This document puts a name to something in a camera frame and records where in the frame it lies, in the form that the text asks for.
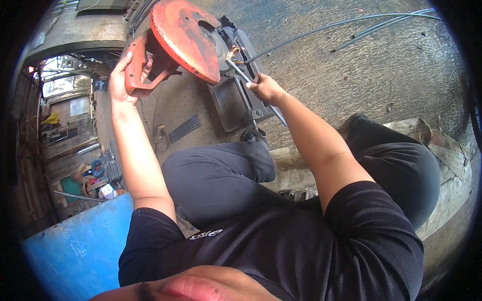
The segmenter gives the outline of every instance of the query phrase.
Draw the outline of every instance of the shoe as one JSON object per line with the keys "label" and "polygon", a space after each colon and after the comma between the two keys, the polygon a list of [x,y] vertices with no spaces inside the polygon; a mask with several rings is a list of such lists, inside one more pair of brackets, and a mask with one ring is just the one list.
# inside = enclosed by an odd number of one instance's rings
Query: shoe
{"label": "shoe", "polygon": [[254,131],[253,129],[249,128],[244,131],[242,141],[256,141],[259,142],[265,149],[269,150],[268,141],[265,137],[263,137],[263,130],[259,129],[259,131]]}

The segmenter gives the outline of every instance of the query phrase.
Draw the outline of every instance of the electric cable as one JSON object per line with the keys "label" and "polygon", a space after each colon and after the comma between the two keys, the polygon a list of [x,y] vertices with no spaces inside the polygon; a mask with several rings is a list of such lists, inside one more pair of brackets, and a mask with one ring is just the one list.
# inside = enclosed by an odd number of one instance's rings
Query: electric cable
{"label": "electric cable", "polygon": [[363,37],[365,37],[365,36],[368,36],[368,35],[376,32],[376,31],[379,31],[379,30],[382,29],[382,28],[385,28],[385,27],[387,27],[387,26],[390,26],[390,25],[392,25],[392,24],[395,24],[395,23],[397,23],[397,22],[399,22],[399,21],[402,21],[402,20],[405,20],[405,19],[408,19],[408,18],[411,18],[411,17],[412,17],[412,16],[406,16],[406,17],[401,17],[401,18],[393,18],[392,20],[388,20],[388,21],[386,21],[386,22],[383,22],[383,24],[380,23],[380,24],[378,24],[378,26],[373,26],[373,27],[371,27],[371,28],[368,28],[368,29],[366,29],[366,30],[358,33],[353,39],[349,40],[348,42],[345,42],[344,44],[336,47],[335,49],[332,50],[332,52],[339,51],[339,50],[341,50],[341,49],[343,49],[343,48],[345,48],[345,47],[353,44],[354,42],[360,40],[361,38],[363,38]]}
{"label": "electric cable", "polygon": [[350,22],[355,22],[355,21],[360,21],[360,20],[365,20],[365,19],[370,19],[370,18],[385,17],[385,16],[419,16],[419,17],[431,18],[431,19],[436,19],[436,20],[442,20],[439,17],[435,17],[435,16],[431,16],[431,15],[427,15],[427,14],[419,14],[419,13],[380,13],[380,14],[372,14],[372,15],[369,15],[369,16],[364,16],[364,17],[359,17],[359,18],[348,19],[348,20],[339,21],[339,22],[328,24],[328,25],[324,25],[322,27],[319,27],[319,28],[307,31],[305,33],[302,33],[300,35],[297,35],[295,37],[292,37],[291,39],[288,39],[288,40],[283,41],[279,44],[276,44],[275,46],[262,51],[260,54],[257,54],[255,56],[253,56],[252,58],[247,60],[246,63],[250,63],[250,62],[254,61],[255,59],[257,59],[257,58],[259,58],[259,57],[261,57],[261,56],[263,56],[267,53],[270,53],[271,51],[273,51],[273,50],[275,50],[279,47],[282,47],[286,44],[289,44],[293,41],[296,41],[297,39],[304,38],[308,35],[319,32],[321,30],[329,29],[329,28],[332,28],[334,26],[343,25],[343,24],[350,23]]}
{"label": "electric cable", "polygon": [[86,7],[86,8],[84,8],[84,9],[81,9],[81,10],[79,10],[78,12],[75,11],[75,12],[63,13],[63,14],[71,14],[71,13],[80,13],[80,12],[83,12],[83,11],[89,9],[89,8],[93,8],[94,6],[96,6],[96,5],[99,3],[99,1],[100,1],[100,0],[97,0],[97,2],[96,2],[95,4],[93,4],[93,5],[89,6],[89,7]]}

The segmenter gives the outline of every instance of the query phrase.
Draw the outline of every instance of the left hand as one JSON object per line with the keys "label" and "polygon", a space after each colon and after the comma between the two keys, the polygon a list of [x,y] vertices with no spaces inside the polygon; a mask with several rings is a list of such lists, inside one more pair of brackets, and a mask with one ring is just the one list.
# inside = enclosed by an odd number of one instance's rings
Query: left hand
{"label": "left hand", "polygon": [[[112,104],[131,103],[135,105],[135,103],[137,103],[137,100],[139,99],[138,97],[129,96],[125,90],[124,70],[126,69],[127,65],[132,61],[132,56],[132,51],[129,51],[119,60],[119,62],[117,62],[117,66],[110,74],[109,93]],[[149,73],[151,72],[152,62],[152,55],[148,54],[147,63],[144,65],[144,68],[142,68],[141,83],[144,83]]]}

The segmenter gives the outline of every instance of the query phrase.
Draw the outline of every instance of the black pants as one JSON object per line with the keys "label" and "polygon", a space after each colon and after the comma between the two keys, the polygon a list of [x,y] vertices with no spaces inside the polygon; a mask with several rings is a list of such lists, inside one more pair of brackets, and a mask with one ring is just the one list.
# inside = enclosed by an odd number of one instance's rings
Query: black pants
{"label": "black pants", "polygon": [[[419,228],[439,198],[435,156],[415,139],[362,114],[352,120],[347,144],[413,227]],[[274,180],[276,172],[269,152],[255,141],[177,151],[167,157],[162,172],[176,212],[200,229],[256,206],[291,202],[259,184]],[[307,202],[319,206],[317,197]]]}

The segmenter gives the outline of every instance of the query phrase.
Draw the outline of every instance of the man's lip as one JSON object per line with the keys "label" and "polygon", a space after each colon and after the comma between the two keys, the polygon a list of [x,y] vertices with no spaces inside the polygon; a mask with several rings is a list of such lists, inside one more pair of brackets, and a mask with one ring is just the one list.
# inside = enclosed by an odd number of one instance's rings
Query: man's lip
{"label": "man's lip", "polygon": [[186,297],[192,301],[229,301],[226,295],[226,288],[213,280],[192,276],[178,275],[166,283],[161,293]]}

